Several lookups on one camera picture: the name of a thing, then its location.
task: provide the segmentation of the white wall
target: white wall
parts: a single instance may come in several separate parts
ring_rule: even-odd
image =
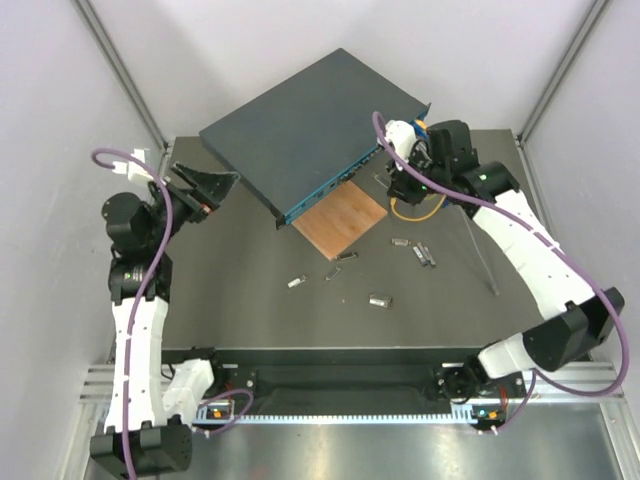
[[[72,3],[0,21],[2,478],[54,478],[87,365],[113,338],[97,146],[150,147]]]
[[[518,131],[591,2],[93,3],[173,137],[197,134],[337,47],[433,101],[433,120]]]
[[[626,298],[625,392],[640,423],[640,3],[612,2],[528,150],[560,242]],[[607,349],[619,358],[612,335]]]

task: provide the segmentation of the yellow wire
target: yellow wire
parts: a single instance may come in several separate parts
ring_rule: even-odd
[[[433,208],[433,210],[427,213],[424,217],[411,218],[411,217],[405,217],[404,215],[400,215],[398,213],[398,211],[396,210],[396,201],[398,199],[395,197],[391,197],[391,211],[400,220],[404,220],[406,222],[423,222],[425,220],[429,220],[431,217],[433,217],[436,214],[436,212],[440,209],[440,207],[442,206],[446,198],[447,198],[446,195],[442,195],[440,197],[440,200],[438,200],[438,204]]]

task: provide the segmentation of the reflective metal surface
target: reflective metal surface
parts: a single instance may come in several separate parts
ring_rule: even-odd
[[[460,426],[242,425],[194,438],[163,480],[621,479],[598,405],[532,405],[498,437]],[[107,478],[92,468],[88,479]]]

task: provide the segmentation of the small metal part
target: small metal part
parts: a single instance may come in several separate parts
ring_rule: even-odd
[[[429,262],[429,265],[431,265],[432,267],[435,267],[436,261],[433,259],[433,255],[431,255],[431,252],[429,251],[429,249],[424,245],[422,245],[422,243],[420,242],[418,242],[416,245],[418,245],[418,247],[420,248],[420,251],[424,255],[424,258],[427,259],[427,262]]]
[[[344,252],[336,257],[336,260],[351,260],[352,258],[358,258],[358,252]]]
[[[304,283],[307,281],[307,276],[306,275],[300,275],[297,278],[294,278],[293,280],[291,280],[289,283],[287,283],[287,287],[289,288],[293,288],[293,287],[297,287],[298,285],[300,285],[301,283]]]
[[[391,182],[389,182],[389,180],[387,180],[386,178],[384,178],[382,175],[380,175],[379,173],[374,173],[373,174],[373,178],[375,179],[376,182],[378,182],[380,185],[382,185],[384,188],[386,188],[387,190],[389,189],[389,187],[391,187]]]
[[[336,275],[338,275],[340,272],[342,271],[342,269],[339,266],[335,266],[331,269],[331,271],[329,273],[327,273],[327,276],[324,277],[324,279],[327,282],[330,282],[331,280],[333,280],[334,278],[336,278]]]
[[[379,293],[372,293],[369,295],[369,303],[376,307],[389,308],[393,298],[389,295],[381,295]]]
[[[411,245],[411,242],[406,238],[392,238],[391,245],[395,245],[396,247],[408,247]]]
[[[429,261],[427,260],[427,257],[424,256],[424,254],[422,253],[418,245],[413,246],[413,251],[416,254],[416,257],[418,257],[418,260],[420,260],[420,263],[422,264],[423,267],[426,267],[427,265],[429,265]]]

